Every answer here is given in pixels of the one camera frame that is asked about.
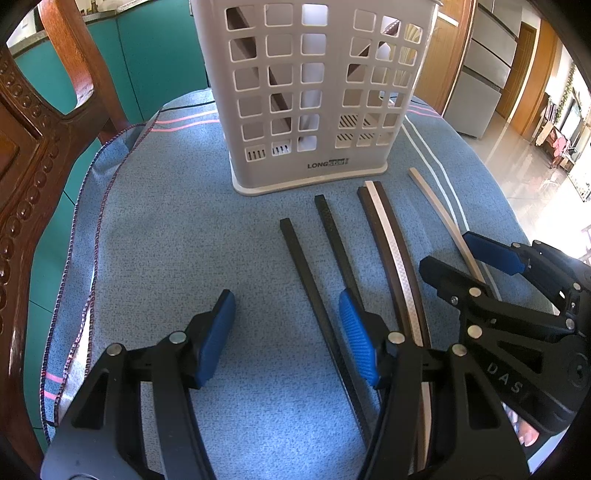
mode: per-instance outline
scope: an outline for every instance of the wooden strip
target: wooden strip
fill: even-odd
[[[394,311],[396,312],[404,334],[409,338],[413,338],[416,344],[422,346],[423,332],[421,331],[421,325],[418,321],[417,308],[412,289],[408,283],[408,273],[406,272],[404,262],[401,259],[400,247],[397,245],[392,228],[388,223],[388,217],[384,206],[381,203],[381,199],[373,182],[366,182],[365,185],[365,187],[359,188],[358,195],[382,259],[382,265],[384,266],[384,271],[390,287],[392,302],[394,304]],[[397,256],[398,262],[394,260],[395,255]],[[415,455],[416,470],[424,469],[427,464],[431,429],[433,425],[433,411],[431,404],[431,388],[428,383],[424,382],[421,385],[417,453]]]
[[[417,184],[417,187],[419,187],[419,189],[421,189],[421,192],[423,192],[425,197],[427,197],[427,200],[429,201],[429,203],[431,204],[431,206],[443,222],[443,225],[445,225],[445,227],[447,228],[447,231],[451,235],[453,242],[456,244],[457,249],[460,251],[463,257],[464,262],[466,262],[466,265],[468,266],[468,270],[470,271],[471,275],[477,280],[486,283],[484,277],[482,276],[482,272],[480,271],[480,268],[476,263],[476,260],[474,260],[472,252],[470,252],[470,249],[468,248],[466,242],[462,237],[460,229],[453,222],[445,207],[439,201],[435,193],[433,193],[431,187],[427,184],[425,179],[421,176],[421,174],[418,172],[416,168],[409,168],[408,173],[414,180],[414,183]]]
[[[418,326],[421,330],[421,338],[423,340],[423,345],[427,348],[431,348],[431,336],[429,334],[429,326],[427,324],[425,310],[423,308],[421,290],[418,286],[417,275],[414,270],[413,261],[410,257],[410,253],[408,252],[406,242],[404,241],[402,229],[400,228],[398,219],[396,218],[394,210],[392,209],[392,205],[390,204],[388,196],[386,195],[384,186],[380,181],[375,181],[374,185],[380,199],[382,200],[384,211],[386,213],[386,216],[388,217],[390,227],[392,228],[392,233],[394,234],[394,238],[396,240],[396,243],[398,244],[398,249],[400,251],[400,256],[402,258],[402,263],[404,264],[404,269],[407,273],[408,286],[410,287],[411,294],[413,295],[413,300],[417,311],[417,321]]]

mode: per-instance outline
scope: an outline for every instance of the wooden door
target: wooden door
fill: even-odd
[[[511,72],[509,78],[507,78],[505,88],[503,88],[501,100],[499,100],[499,104],[496,106],[497,113],[505,119],[508,119],[513,112],[513,108],[525,82],[525,77],[530,69],[537,33],[534,27],[525,22],[521,23],[517,50],[515,51]]]
[[[462,68],[476,6],[476,0],[446,0],[436,21],[415,95],[440,114],[447,107]]]
[[[534,65],[531,68],[530,78],[525,86],[521,101],[511,120],[511,126],[525,138],[532,136],[533,130],[538,123],[538,111],[554,66],[557,42],[558,35],[552,26],[542,19]]]

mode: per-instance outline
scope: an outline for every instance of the basket square hole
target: basket square hole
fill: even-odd
[[[368,95],[368,106],[382,106],[384,104],[384,92],[370,90]]]
[[[301,66],[301,82],[324,82],[324,63],[303,63]]]
[[[353,28],[364,32],[373,32],[375,29],[375,13],[365,10],[355,10]]]
[[[271,144],[271,154],[274,157],[279,157],[280,155],[287,155],[291,153],[291,139],[281,140],[280,142],[273,142]]]
[[[302,115],[300,117],[300,132],[307,132],[318,130],[320,125],[320,115],[311,113],[310,115]]]
[[[226,26],[228,30],[243,30],[244,28],[256,27],[255,20],[255,7],[253,5],[226,8]]]
[[[383,132],[380,133],[378,137],[378,141],[375,143],[376,145],[389,145],[389,143],[394,139],[394,132]]]
[[[292,4],[265,5],[265,25],[267,27],[279,27],[293,25],[294,7]]]
[[[335,148],[351,148],[353,134],[339,134],[336,136]]]
[[[326,35],[323,33],[304,33],[301,36],[302,55],[324,55],[326,53]]]
[[[317,108],[322,104],[322,90],[305,90],[301,93],[300,108]]]
[[[343,106],[360,106],[363,90],[347,88],[343,95]]]
[[[351,39],[351,56],[352,57],[369,57],[369,48],[371,40],[367,38],[353,37]]]
[[[234,38],[230,40],[230,56],[232,61],[255,59],[255,37]]]
[[[329,8],[327,5],[304,4],[301,6],[302,25],[325,27],[329,24]]]
[[[389,37],[397,37],[400,33],[400,20],[398,18],[384,15],[380,32]]]
[[[354,129],[357,126],[357,119],[359,115],[354,113],[348,113],[341,115],[339,119],[339,130]]]
[[[302,135],[297,139],[297,151],[309,152],[316,150],[317,143],[318,137],[316,137],[316,135]]]
[[[390,101],[388,102],[388,108],[401,108],[406,98],[407,96],[403,93],[392,92]]]
[[[375,57],[378,60],[394,61],[396,58],[396,45],[387,41],[380,42],[375,51]]]
[[[246,157],[246,161],[264,160],[264,158],[266,157],[265,145],[256,145],[255,147],[246,147],[244,149],[244,155]]]
[[[370,147],[374,141],[375,134],[361,134],[357,140],[358,147]]]
[[[293,94],[291,92],[273,93],[269,97],[271,112],[284,112],[291,110],[293,106]]]
[[[413,66],[417,62],[418,52],[414,48],[402,47],[399,62],[402,65]]]
[[[379,125],[379,113],[366,113],[362,128],[377,128]]]
[[[247,69],[238,69],[234,71],[234,82],[236,90],[250,90],[259,87],[258,67],[249,67]]]
[[[410,83],[410,75],[411,73],[406,70],[396,70],[394,72],[394,81],[392,85],[395,87],[408,87],[408,84]]]
[[[291,132],[291,117],[275,118],[271,120],[271,135],[288,134]]]
[[[413,42],[413,43],[421,43],[423,39],[423,29],[417,25],[413,25],[409,23],[406,28],[404,29],[404,40]]]
[[[242,125],[242,138],[245,141],[262,138],[264,135],[262,122],[255,122],[253,124]]]
[[[267,56],[281,57],[293,53],[293,38],[289,34],[267,35]]]
[[[293,68],[291,63],[280,63],[268,68],[269,85],[291,85],[293,83]]]
[[[377,83],[379,85],[386,85],[391,78],[392,70],[386,67],[374,67],[374,71],[371,76],[371,83]]]
[[[240,98],[238,112],[243,118],[262,114],[262,98],[260,96]]]
[[[400,115],[397,113],[386,113],[384,118],[384,128],[394,127]]]
[[[365,72],[369,67],[359,63],[350,63],[347,67],[347,82],[363,83],[365,81]]]

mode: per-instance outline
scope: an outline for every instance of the brown and white strip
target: brown and white strip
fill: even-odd
[[[418,346],[430,348],[417,276],[388,196],[378,181],[366,181],[365,186],[359,188],[358,195],[378,247],[402,332]],[[417,470],[423,469],[427,462],[432,425],[431,402],[431,388],[424,382],[415,456]]]

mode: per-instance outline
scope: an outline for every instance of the basket base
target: basket base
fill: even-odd
[[[246,188],[238,183],[238,179],[234,175],[234,168],[230,162],[230,169],[232,170],[232,186],[240,195],[246,197],[256,197],[266,193],[280,192],[281,190],[295,189],[297,187],[304,187],[307,185],[314,185],[316,183],[326,183],[328,181],[351,179],[354,177],[365,177],[370,175],[380,175],[388,169],[388,161],[380,168],[370,168],[367,170],[351,170],[339,173],[332,173],[329,175],[318,175],[317,177],[308,177],[306,179],[285,181],[283,183],[275,183],[273,185],[265,185],[263,187]]]

